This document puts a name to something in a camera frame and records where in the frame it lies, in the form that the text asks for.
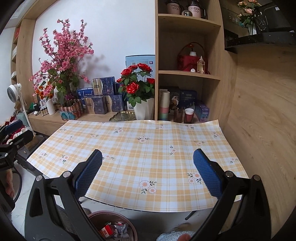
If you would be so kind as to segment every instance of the towel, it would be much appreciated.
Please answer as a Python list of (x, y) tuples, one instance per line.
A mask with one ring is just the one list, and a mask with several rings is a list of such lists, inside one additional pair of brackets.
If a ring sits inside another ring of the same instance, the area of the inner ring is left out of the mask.
[(156, 241), (177, 241), (178, 238), (183, 234), (189, 234), (193, 236), (195, 232), (193, 231), (172, 231), (170, 233), (161, 234)]

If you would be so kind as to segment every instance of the desk fan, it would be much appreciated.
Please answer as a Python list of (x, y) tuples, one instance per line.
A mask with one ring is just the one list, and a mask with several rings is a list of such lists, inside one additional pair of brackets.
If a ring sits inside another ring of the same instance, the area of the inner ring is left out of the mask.
[(29, 124), (29, 127), (30, 127), (30, 130), (33, 132), (34, 136), (36, 135), (36, 133), (33, 131), (33, 128), (31, 126), (31, 123), (29, 121), (29, 118), (28, 118), (28, 115), (27, 115), (27, 112), (26, 112), (26, 109), (25, 109), (25, 105), (24, 105), (24, 100), (22, 98), (22, 92), (21, 92), (21, 89), (22, 89), (22, 85), (21, 84), (16, 84), (16, 85), (10, 85), (8, 88), (7, 88), (7, 94), (8, 94), (8, 97), (9, 99), (15, 103), (17, 102), (18, 99), (20, 99), (20, 102), (22, 104), (22, 109), (24, 111), (24, 114), (25, 114), (25, 117), (27, 119), (27, 122)]

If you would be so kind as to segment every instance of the wall socket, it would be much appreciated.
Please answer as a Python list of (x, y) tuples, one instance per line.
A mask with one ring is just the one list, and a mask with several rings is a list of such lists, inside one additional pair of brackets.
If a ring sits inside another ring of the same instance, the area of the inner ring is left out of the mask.
[(81, 71), (79, 71), (78, 73), (77, 73), (79, 76), (85, 76), (85, 77), (87, 77), (87, 69), (85, 69), (85, 70), (81, 70)]

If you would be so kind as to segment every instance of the plaid tablecloth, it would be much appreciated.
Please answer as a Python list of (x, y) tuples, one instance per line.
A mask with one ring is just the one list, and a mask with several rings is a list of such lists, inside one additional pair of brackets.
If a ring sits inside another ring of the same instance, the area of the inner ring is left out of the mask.
[(211, 208), (217, 201), (193, 164), (198, 148), (224, 171), (248, 177), (217, 120), (192, 125), (70, 120), (28, 161), (46, 176), (59, 177), (99, 149), (103, 165), (87, 197), (134, 210), (185, 212)]

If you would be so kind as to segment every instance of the flower arrangement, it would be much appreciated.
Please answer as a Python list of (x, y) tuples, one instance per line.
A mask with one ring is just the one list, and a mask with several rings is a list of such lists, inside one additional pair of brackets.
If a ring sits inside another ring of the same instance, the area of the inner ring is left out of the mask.
[(244, 1), (238, 3), (239, 8), (243, 11), (243, 13), (238, 15), (238, 17), (242, 25), (246, 28), (253, 26), (253, 23), (254, 23), (253, 10), (256, 7), (261, 6), (261, 4), (257, 2), (257, 0), (247, 0), (247, 1), (248, 3)]
[(146, 78), (151, 77), (151, 67), (147, 64), (131, 65), (127, 69), (121, 72), (121, 78), (117, 80), (121, 83), (118, 92), (126, 92), (126, 99), (132, 105), (136, 106), (136, 103), (141, 104), (141, 101), (147, 102), (148, 99), (154, 98), (155, 93), (155, 79)]
[(57, 23), (61, 23), (62, 33), (54, 30), (53, 44), (57, 47), (52, 47), (50, 40), (48, 39), (47, 28), (45, 28), (43, 36), (40, 37), (41, 45), (44, 48), (46, 54), (52, 59), (51, 61), (45, 60), (41, 63), (40, 70), (35, 73), (29, 81), (35, 80), (34, 90), (35, 95), (39, 95), (40, 99), (51, 99), (54, 94), (54, 89), (59, 91), (58, 98), (61, 104), (64, 103), (64, 99), (75, 99), (75, 93), (79, 84), (79, 79), (84, 79), (85, 82), (89, 82), (85, 76), (78, 76), (76, 74), (77, 64), (84, 57), (85, 54), (93, 54), (92, 43), (86, 44), (88, 37), (84, 35), (85, 24), (84, 20), (81, 20), (81, 29), (77, 33), (75, 30), (70, 33), (69, 19), (65, 21), (59, 20)]

